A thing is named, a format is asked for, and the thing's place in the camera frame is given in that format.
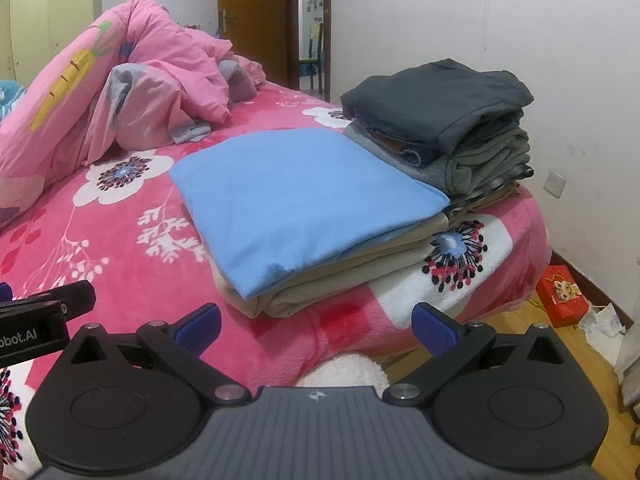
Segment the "red paper bag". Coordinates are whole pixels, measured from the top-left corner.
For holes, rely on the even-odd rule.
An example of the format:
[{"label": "red paper bag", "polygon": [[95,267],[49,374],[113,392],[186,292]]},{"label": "red paper bag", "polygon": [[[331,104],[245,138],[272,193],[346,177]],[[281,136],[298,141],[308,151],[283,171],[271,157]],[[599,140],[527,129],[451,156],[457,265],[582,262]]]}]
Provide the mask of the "red paper bag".
[{"label": "red paper bag", "polygon": [[536,285],[551,324],[559,328],[578,323],[589,305],[564,265],[549,265]]}]

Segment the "wooden door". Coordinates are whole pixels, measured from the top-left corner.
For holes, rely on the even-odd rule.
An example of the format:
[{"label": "wooden door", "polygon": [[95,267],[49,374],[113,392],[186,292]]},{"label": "wooden door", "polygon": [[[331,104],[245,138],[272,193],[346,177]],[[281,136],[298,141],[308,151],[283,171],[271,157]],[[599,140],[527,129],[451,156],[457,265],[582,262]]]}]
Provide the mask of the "wooden door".
[{"label": "wooden door", "polygon": [[220,36],[234,52],[262,64],[267,79],[287,85],[287,0],[218,0]]}]

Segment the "stack of folded clothes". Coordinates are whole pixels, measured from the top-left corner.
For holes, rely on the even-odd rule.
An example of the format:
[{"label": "stack of folded clothes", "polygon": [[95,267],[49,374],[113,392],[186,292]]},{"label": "stack of folded clothes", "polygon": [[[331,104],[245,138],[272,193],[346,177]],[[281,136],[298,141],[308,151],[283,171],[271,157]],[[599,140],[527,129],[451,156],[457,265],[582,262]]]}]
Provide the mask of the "stack of folded clothes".
[{"label": "stack of folded clothes", "polygon": [[372,76],[342,97],[344,135],[450,197],[447,213],[517,193],[533,175],[522,109],[533,101],[510,72],[476,72],[452,59]]},{"label": "stack of folded clothes", "polygon": [[233,137],[170,176],[217,290],[249,317],[287,317],[416,264],[448,227],[444,193],[325,128]]}]

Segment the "blue cloth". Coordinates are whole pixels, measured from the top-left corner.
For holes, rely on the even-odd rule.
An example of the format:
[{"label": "blue cloth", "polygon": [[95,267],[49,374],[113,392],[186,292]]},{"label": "blue cloth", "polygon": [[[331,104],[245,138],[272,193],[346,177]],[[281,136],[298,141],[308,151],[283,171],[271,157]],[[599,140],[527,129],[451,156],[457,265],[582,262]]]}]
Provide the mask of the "blue cloth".
[{"label": "blue cloth", "polygon": [[18,99],[26,93],[26,88],[20,83],[0,79],[0,121],[9,115]]},{"label": "blue cloth", "polygon": [[449,204],[325,128],[233,137],[169,173],[216,266],[244,299],[392,240]]}]

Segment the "floral bedsheet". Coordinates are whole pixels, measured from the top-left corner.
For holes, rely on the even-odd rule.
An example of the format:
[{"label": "floral bedsheet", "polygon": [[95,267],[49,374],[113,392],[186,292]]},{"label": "floral bedsheet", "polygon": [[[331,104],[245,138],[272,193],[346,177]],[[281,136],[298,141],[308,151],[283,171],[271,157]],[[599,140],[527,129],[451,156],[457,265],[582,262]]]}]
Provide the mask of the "floral bedsheet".
[{"label": "floral bedsheet", "polygon": [[[328,298],[287,319],[248,319],[223,306],[180,194],[167,171],[184,156],[232,136],[265,129],[343,128],[339,109],[268,84],[232,107],[225,127],[201,142],[108,153],[45,192],[0,235],[0,282],[16,296],[74,280],[93,283],[86,322],[132,332],[151,319],[174,322],[209,301],[222,306],[220,338],[202,358],[255,389],[291,384],[345,351],[395,351],[415,344],[410,313],[430,301],[462,321],[514,308],[548,262],[542,216],[528,191],[465,219],[436,237],[426,261]],[[24,412],[56,355],[0,370],[2,460],[38,468]]]}]

